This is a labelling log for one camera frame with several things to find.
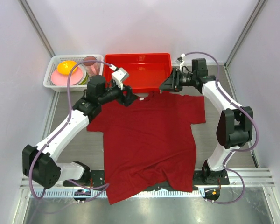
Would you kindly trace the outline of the red t-shirt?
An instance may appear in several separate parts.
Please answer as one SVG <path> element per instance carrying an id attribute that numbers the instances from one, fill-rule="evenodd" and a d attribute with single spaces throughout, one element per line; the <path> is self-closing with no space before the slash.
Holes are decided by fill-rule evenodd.
<path id="1" fill-rule="evenodd" d="M 196 165 L 191 127 L 205 121 L 202 96 L 151 92 L 128 107 L 116 101 L 103 105 L 87 131 L 103 134 L 109 203 L 161 182 L 191 192 Z"/>

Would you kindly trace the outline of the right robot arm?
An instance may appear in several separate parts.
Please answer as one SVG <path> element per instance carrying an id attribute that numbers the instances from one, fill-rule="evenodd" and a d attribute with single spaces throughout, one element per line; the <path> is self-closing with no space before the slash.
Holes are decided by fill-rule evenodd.
<path id="1" fill-rule="evenodd" d="M 161 91 L 179 92 L 184 86 L 193 86 L 203 94 L 220 113 L 216 130 L 218 144 L 202 169 L 195 172 L 193 184 L 228 184 L 226 165 L 234 153 L 252 139 L 253 110 L 237 103 L 221 86 L 214 75 L 208 74 L 206 60 L 192 60 L 189 70 L 183 57 L 177 58 L 179 68 L 173 69 L 170 76 L 159 87 Z"/>

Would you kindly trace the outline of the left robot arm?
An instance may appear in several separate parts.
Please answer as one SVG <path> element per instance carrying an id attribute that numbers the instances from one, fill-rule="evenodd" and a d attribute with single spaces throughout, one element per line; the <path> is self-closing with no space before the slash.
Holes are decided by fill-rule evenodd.
<path id="1" fill-rule="evenodd" d="M 57 163 L 57 159 L 71 140 L 86 128 L 102 111 L 102 105 L 118 101 L 129 106 L 138 97 L 130 86 L 124 85 L 128 74 L 112 73 L 111 85 L 101 75 L 92 76 L 83 96 L 70 109 L 66 119 L 36 146 L 27 145 L 22 151 L 23 174 L 29 186 L 36 182 L 45 189 L 58 181 L 75 181 L 79 186 L 89 183 L 90 168 L 81 162 Z"/>

